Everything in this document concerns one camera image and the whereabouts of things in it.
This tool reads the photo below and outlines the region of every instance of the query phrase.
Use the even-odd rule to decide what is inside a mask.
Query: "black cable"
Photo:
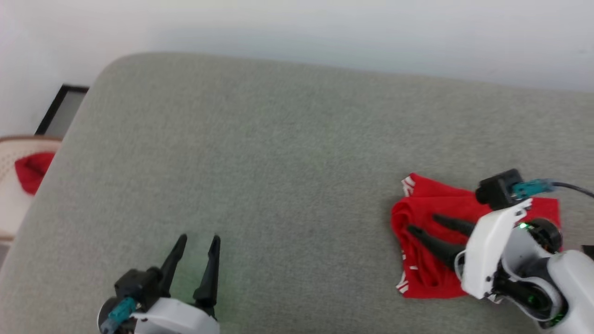
[[[555,187],[563,187],[563,188],[573,189],[573,190],[579,191],[582,194],[588,195],[591,198],[594,198],[594,193],[589,191],[588,189],[584,189],[582,187],[578,187],[576,185],[564,183],[564,182],[553,182],[552,184]]]

